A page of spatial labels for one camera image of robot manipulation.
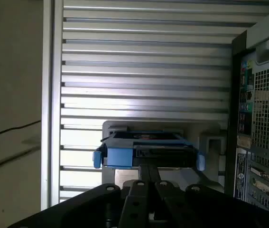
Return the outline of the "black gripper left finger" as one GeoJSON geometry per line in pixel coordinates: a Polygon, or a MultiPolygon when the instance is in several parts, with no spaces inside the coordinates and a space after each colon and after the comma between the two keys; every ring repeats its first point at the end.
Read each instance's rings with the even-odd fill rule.
{"type": "Polygon", "coordinates": [[[130,186],[107,183],[11,225],[13,228],[144,228],[149,217],[150,166],[130,186]]]}

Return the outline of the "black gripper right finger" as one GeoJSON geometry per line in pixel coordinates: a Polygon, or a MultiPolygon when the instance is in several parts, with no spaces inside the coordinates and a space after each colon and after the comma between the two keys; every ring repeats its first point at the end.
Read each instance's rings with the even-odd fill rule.
{"type": "Polygon", "coordinates": [[[200,184],[183,191],[162,180],[155,166],[149,173],[171,228],[269,228],[267,210],[200,184]]]}

